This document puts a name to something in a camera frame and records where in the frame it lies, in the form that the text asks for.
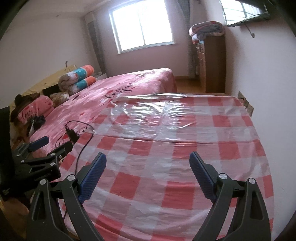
gray curtain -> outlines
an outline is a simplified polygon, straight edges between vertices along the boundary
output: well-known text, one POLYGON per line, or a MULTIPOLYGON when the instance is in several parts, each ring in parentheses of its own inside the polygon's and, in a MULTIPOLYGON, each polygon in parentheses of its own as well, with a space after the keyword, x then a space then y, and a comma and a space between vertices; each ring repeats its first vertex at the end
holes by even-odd
POLYGON ((102 74, 106 73, 105 68, 105 61, 104 61, 104 53, 103 53, 103 46, 102 46, 102 39, 100 34, 100 29, 98 27, 97 22, 91 21, 87 24, 87 29, 89 31, 91 37, 91 43, 94 47, 94 52, 96 54, 96 59, 100 65, 100 69, 102 74))
MULTIPOLYGON (((187 30, 190 29, 190 2, 189 0, 177 0, 180 8, 182 9, 182 13, 184 16, 184 21, 187 27, 187 30)), ((195 78, 195 60, 194 60, 194 50, 193 50, 193 44, 192 39, 188 35, 188 67, 189 67, 189 77, 195 78)))

wall-mounted tv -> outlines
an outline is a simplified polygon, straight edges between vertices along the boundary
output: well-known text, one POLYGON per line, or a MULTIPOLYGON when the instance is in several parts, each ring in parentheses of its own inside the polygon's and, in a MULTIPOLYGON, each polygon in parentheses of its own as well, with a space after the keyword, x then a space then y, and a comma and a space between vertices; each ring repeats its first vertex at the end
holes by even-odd
POLYGON ((227 26, 234 27, 248 22, 269 20, 264 1, 259 0, 220 0, 227 26))

bolt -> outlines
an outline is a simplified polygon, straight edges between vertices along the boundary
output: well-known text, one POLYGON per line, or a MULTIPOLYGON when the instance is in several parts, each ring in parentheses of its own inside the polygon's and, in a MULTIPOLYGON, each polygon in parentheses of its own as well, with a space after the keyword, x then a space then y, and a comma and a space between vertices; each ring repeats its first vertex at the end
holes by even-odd
POLYGON ((254 179, 254 178, 250 178, 250 179, 249 179, 249 183, 251 183, 251 184, 255 184, 255 183, 256 183, 256 181, 255 181, 255 179, 254 179))
POLYGON ((70 175, 67 177, 68 181, 73 181, 75 179, 75 175, 70 175))
POLYGON ((46 179, 42 179, 41 181, 40 181, 40 184, 41 185, 44 185, 46 183, 46 179))
POLYGON ((227 175, 225 173, 221 173, 219 177, 223 180, 227 179, 227 175))

drawer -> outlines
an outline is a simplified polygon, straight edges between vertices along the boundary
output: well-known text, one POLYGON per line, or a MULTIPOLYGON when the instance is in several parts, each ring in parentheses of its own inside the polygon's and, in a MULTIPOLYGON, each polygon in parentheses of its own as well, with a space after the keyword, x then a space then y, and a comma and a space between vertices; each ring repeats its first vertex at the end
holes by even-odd
POLYGON ((195 49, 196 49, 197 52, 200 52, 200 44, 196 44, 195 49))
POLYGON ((200 52, 205 53, 205 44, 200 44, 200 52))

brown wardrobe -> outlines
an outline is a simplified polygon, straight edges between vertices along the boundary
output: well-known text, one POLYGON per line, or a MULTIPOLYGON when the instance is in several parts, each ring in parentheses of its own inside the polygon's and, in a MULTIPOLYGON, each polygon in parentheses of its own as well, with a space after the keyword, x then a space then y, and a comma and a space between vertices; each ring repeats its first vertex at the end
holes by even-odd
POLYGON ((206 93, 225 93, 226 48, 224 36, 208 36, 195 44, 197 73, 206 93))

